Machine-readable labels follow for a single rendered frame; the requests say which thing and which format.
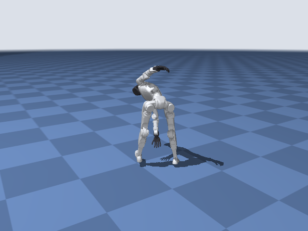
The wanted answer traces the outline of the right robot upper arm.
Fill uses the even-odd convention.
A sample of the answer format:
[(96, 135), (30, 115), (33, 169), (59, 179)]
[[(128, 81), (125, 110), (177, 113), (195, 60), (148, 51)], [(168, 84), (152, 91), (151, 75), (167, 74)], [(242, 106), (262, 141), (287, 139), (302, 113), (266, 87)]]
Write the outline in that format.
[(154, 109), (152, 112), (153, 112), (153, 114), (152, 114), (152, 119), (158, 119), (158, 112), (157, 112), (157, 109)]

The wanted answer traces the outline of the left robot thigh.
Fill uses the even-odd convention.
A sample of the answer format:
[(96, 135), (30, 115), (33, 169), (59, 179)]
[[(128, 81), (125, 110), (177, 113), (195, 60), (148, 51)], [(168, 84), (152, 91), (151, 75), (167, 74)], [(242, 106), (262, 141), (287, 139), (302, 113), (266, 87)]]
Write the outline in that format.
[(148, 130), (148, 123), (150, 120), (150, 117), (152, 115), (152, 111), (154, 110), (156, 106), (156, 102), (153, 101), (145, 101), (142, 107), (142, 117), (141, 117), (141, 129), (143, 129), (143, 136), (147, 137), (149, 135)]

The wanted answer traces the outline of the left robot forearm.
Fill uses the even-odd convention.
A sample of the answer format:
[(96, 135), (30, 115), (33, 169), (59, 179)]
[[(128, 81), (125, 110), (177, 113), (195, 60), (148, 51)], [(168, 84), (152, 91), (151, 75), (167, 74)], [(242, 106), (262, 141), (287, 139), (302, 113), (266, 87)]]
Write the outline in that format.
[[(158, 71), (156, 71), (156, 70), (153, 70), (153, 67), (151, 67), (149, 70), (147, 70), (146, 72), (144, 72), (144, 73), (146, 73), (146, 75), (147, 76), (151, 76), (153, 73), (157, 73)], [(144, 74), (143, 73), (143, 74)]]

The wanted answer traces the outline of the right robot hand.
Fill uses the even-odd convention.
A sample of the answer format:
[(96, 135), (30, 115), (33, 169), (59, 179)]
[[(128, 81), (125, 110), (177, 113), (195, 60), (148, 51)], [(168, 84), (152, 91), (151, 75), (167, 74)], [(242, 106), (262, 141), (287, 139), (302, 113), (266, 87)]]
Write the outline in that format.
[[(160, 142), (160, 138), (158, 137), (159, 136), (159, 131), (158, 131), (158, 135), (154, 135), (155, 137), (154, 137), (154, 140), (153, 140), (153, 142), (154, 142), (154, 148), (155, 148), (155, 144), (156, 144), (156, 148), (157, 147), (159, 147), (159, 146), (161, 146), (161, 142)], [(152, 144), (153, 144), (153, 142), (152, 142)], [(160, 144), (159, 144), (160, 143)]]

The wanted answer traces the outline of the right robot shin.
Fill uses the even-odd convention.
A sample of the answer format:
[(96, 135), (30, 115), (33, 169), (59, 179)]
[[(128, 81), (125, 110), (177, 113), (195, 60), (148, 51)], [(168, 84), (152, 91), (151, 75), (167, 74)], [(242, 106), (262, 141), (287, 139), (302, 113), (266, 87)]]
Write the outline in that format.
[(177, 139), (176, 139), (176, 133), (173, 131), (173, 139), (169, 138), (170, 147), (173, 152), (173, 157), (177, 159)]

